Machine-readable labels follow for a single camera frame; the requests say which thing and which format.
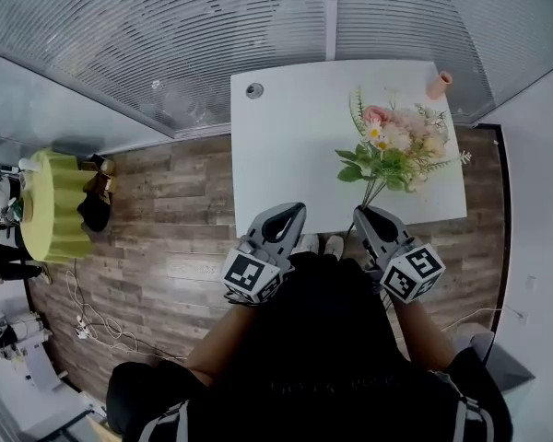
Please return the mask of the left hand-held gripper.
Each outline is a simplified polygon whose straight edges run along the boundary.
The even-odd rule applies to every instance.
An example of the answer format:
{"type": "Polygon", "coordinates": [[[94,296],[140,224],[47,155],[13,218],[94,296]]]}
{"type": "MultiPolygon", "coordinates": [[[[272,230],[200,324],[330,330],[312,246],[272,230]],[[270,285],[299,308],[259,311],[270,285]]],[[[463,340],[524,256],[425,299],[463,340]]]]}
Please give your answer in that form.
{"type": "Polygon", "coordinates": [[[237,305],[262,305],[294,270],[289,255],[307,216],[304,203],[285,203],[260,213],[232,248],[221,272],[224,297],[237,305]]]}

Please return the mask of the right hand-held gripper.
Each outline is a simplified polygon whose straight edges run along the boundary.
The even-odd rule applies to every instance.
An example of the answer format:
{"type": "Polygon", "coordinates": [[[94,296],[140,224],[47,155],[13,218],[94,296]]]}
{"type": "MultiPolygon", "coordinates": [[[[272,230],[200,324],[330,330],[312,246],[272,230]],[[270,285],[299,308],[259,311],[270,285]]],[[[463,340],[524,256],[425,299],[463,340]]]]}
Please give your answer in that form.
{"type": "MultiPolygon", "coordinates": [[[[413,237],[395,215],[374,206],[357,206],[354,226],[365,251],[376,262],[379,246],[402,245],[413,237]]],[[[428,293],[445,272],[445,265],[430,244],[401,247],[383,264],[367,271],[373,282],[390,297],[410,303],[428,293]]]]}

